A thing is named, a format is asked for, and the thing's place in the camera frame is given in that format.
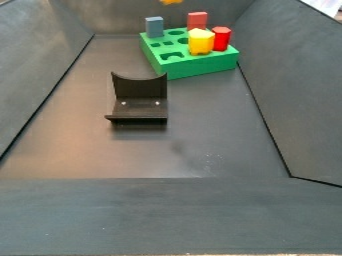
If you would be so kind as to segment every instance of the green foam block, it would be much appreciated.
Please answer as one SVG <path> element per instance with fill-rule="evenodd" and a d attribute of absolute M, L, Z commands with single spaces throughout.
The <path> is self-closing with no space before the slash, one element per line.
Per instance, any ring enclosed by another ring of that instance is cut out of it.
<path fill-rule="evenodd" d="M 231 45 L 225 52 L 192 56 L 187 43 L 187 28 L 164 30 L 164 36 L 156 38 L 140 33 L 140 47 L 158 75 L 167 72 L 172 80 L 237 67 L 239 51 Z"/>

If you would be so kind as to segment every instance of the cylinder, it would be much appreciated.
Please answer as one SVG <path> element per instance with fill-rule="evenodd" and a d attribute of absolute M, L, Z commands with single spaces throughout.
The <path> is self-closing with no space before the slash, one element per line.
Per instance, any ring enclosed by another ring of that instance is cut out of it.
<path fill-rule="evenodd" d="M 215 33 L 214 51 L 225 52 L 230 45 L 231 30 L 227 27 L 212 28 Z"/>

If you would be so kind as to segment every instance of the orange block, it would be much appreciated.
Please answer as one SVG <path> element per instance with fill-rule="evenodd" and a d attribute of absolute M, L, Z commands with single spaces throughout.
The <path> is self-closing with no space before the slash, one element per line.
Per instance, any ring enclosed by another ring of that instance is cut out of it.
<path fill-rule="evenodd" d="M 187 30 L 194 28 L 206 30 L 208 14 L 206 12 L 191 12 L 187 15 Z"/>
<path fill-rule="evenodd" d="M 168 4 L 179 4 L 183 2 L 183 0 L 159 0 L 164 5 L 168 5 Z"/>

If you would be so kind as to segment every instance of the bin floor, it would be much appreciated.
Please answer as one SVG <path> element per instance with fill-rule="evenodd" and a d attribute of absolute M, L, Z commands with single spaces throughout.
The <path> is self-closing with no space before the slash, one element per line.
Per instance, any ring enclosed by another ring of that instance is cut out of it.
<path fill-rule="evenodd" d="M 114 127 L 111 71 L 155 73 L 138 37 L 96 37 L 0 167 L 0 178 L 285 177 L 239 69 L 168 81 L 168 124 Z"/>

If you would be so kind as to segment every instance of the black bracket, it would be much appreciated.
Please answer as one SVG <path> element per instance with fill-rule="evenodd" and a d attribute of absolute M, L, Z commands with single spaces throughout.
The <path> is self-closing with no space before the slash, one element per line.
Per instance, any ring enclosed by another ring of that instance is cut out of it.
<path fill-rule="evenodd" d="M 167 121 L 167 73 L 152 79 L 130 79 L 114 72 L 111 75 L 116 101 L 106 119 Z"/>

